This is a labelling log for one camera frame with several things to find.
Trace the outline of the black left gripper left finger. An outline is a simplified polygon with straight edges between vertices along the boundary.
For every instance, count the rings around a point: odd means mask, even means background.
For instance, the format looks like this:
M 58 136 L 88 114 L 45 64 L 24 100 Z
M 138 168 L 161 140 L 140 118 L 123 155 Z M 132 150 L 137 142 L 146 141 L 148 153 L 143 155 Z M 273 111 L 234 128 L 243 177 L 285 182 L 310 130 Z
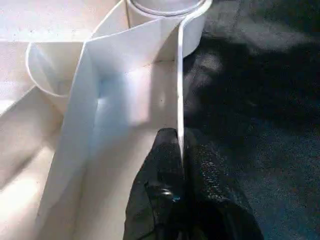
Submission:
M 123 239 L 179 239 L 184 228 L 184 196 L 177 131 L 162 128 L 131 186 Z

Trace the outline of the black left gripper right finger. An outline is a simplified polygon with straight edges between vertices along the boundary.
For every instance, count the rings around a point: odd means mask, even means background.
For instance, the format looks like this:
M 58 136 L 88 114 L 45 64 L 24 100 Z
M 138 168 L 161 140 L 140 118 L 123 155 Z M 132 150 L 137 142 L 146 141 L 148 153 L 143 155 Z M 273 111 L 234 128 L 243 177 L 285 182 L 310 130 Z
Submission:
M 196 240 L 262 240 L 229 159 L 197 129 L 184 130 L 183 166 Z

